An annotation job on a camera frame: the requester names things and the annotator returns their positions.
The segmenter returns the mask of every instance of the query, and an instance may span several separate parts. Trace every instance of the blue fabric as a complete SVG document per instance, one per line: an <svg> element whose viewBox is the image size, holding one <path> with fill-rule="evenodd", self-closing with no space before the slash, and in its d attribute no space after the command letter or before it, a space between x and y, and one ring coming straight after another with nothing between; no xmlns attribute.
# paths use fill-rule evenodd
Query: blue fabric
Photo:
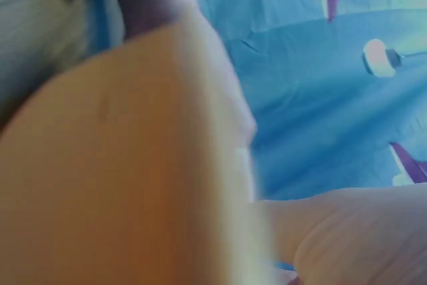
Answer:
<svg viewBox="0 0 427 285"><path fill-rule="evenodd" d="M341 0L333 23L316 0L199 2L257 119L252 147L266 198L391 186L402 168L390 142L427 160L427 56L391 79L369 75L361 57L373 38L425 50L425 0Z"/></svg>

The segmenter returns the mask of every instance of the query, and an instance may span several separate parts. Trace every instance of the finger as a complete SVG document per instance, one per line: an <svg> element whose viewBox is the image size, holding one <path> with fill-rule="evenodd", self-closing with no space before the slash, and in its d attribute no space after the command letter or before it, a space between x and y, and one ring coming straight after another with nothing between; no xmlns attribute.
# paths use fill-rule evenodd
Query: finger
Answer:
<svg viewBox="0 0 427 285"><path fill-rule="evenodd" d="M351 200L363 189L346 189L329 192L304 200L263 202L271 222L276 254L281 262L294 263L298 248L308 235L338 210L354 205Z"/></svg>

